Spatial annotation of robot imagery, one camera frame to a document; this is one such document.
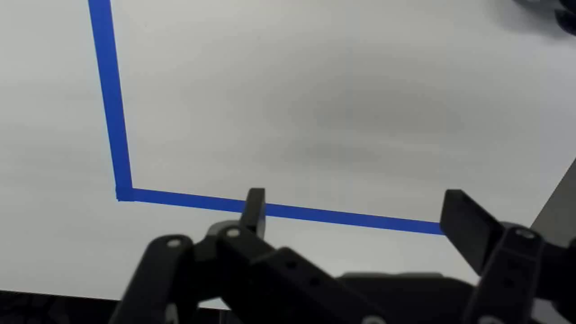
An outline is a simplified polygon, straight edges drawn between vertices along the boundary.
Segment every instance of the blue tape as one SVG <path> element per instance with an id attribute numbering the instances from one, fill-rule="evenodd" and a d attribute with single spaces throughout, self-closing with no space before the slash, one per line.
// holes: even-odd
<path id="1" fill-rule="evenodd" d="M 214 210 L 214 211 L 227 211 L 227 213 L 241 213 L 245 208 L 243 201 L 150 192 L 150 190 L 133 190 L 132 199 L 135 202 L 195 208 L 195 210 Z M 324 210 L 308 210 L 308 208 L 294 208 L 294 206 L 276 206 L 276 204 L 267 204 L 267 215 L 277 217 L 277 219 L 340 224 L 340 226 L 353 226 L 353 228 L 441 235 L 441 229 L 438 224 L 389 219 L 389 217 L 373 217 L 373 215 L 357 215 L 357 213 L 340 213 L 340 211 L 324 211 Z"/>
<path id="2" fill-rule="evenodd" d="M 128 132 L 126 132 L 124 109 L 123 109 L 121 76 L 119 76 L 119 64 L 117 64 L 117 51 L 115 51 L 114 22 L 112 22 L 112 8 L 110 8 L 110 0 L 88 0 L 88 4 L 90 4 L 90 17 L 92 17 L 96 58 L 97 58 L 97 67 L 101 76 L 101 91 L 103 91 L 103 102 L 105 102 L 117 201 L 241 213 L 245 206 L 243 201 L 133 188 L 132 170 L 130 170 L 130 152 L 128 152 Z M 357 213 L 340 213 L 340 211 L 324 211 L 324 210 L 308 210 L 308 208 L 294 208 L 294 206 L 276 206 L 276 204 L 267 206 L 267 215 L 277 217 L 277 219 L 304 220 L 304 222 L 324 222 L 324 224 L 340 224 L 340 226 L 353 226 L 353 228 L 371 228 L 371 229 L 403 231 L 403 233 L 420 233 L 420 235 L 441 235 L 441 229 L 438 224 L 402 220 L 402 219 L 391 219 L 391 217 L 373 217 L 373 215 L 357 215 Z"/>
<path id="3" fill-rule="evenodd" d="M 132 172 L 110 0 L 88 0 L 88 4 L 117 199 L 130 201 Z"/>

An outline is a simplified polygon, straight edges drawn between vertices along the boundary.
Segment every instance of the white surface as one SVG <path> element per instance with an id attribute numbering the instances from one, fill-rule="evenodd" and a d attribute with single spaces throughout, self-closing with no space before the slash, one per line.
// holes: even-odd
<path id="1" fill-rule="evenodd" d="M 574 40 L 506 3 L 115 6 L 135 183 L 438 220 L 466 188 L 531 222 L 574 159 Z M 121 298 L 146 244 L 234 219 L 114 201 L 85 3 L 0 4 L 0 289 Z M 331 274 L 472 280 L 445 238 L 270 220 Z"/>
<path id="2" fill-rule="evenodd" d="M 486 0 L 121 0 L 135 184 L 234 199 L 263 186 L 279 204 L 416 220 L 463 188 L 529 224 L 574 159 L 576 48 L 492 12 L 526 15 Z"/>

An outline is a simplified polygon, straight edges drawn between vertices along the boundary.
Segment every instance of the white table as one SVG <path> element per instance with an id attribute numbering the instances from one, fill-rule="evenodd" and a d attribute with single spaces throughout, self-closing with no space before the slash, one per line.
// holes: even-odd
<path id="1" fill-rule="evenodd" d="M 114 6 L 133 184 L 531 224 L 574 159 L 576 42 L 513 3 Z M 0 4 L 0 289 L 119 300 L 148 242 L 236 215 L 117 202 L 85 3 Z M 441 237 L 268 220 L 331 274 L 474 282 Z"/>

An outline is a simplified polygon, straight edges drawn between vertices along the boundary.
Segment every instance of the blue tape line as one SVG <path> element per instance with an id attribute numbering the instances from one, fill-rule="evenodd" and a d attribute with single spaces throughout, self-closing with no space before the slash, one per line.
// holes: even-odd
<path id="1" fill-rule="evenodd" d="M 227 211 L 227 213 L 241 213 L 245 208 L 243 201 L 150 192 L 150 190 L 133 190 L 132 199 L 135 202 L 195 208 L 195 210 L 214 210 L 214 211 Z M 353 228 L 389 229 L 389 231 L 420 233 L 420 235 L 441 235 L 441 229 L 438 224 L 389 219 L 389 217 L 373 217 L 373 215 L 357 215 L 357 213 L 340 213 L 340 211 L 324 211 L 324 210 L 308 210 L 308 208 L 294 208 L 294 206 L 276 206 L 276 204 L 267 204 L 267 215 L 277 217 L 277 219 L 340 224 L 340 226 L 353 226 Z"/>
<path id="2" fill-rule="evenodd" d="M 88 0 L 88 4 L 117 199 L 130 201 L 132 172 L 110 0 Z"/>
<path id="3" fill-rule="evenodd" d="M 90 4 L 90 17 L 92 17 L 96 58 L 97 58 L 97 67 L 101 76 L 101 91 L 103 91 L 103 102 L 105 102 L 117 201 L 241 213 L 245 206 L 243 201 L 166 193 L 166 192 L 151 192 L 151 190 L 133 190 L 110 0 L 88 0 L 88 4 Z M 441 229 L 438 224 L 389 219 L 389 217 L 274 206 L 274 204 L 267 206 L 267 215 L 277 217 L 277 219 L 340 224 L 340 226 L 353 226 L 353 228 L 389 229 L 389 231 L 420 233 L 420 235 L 441 235 Z"/>

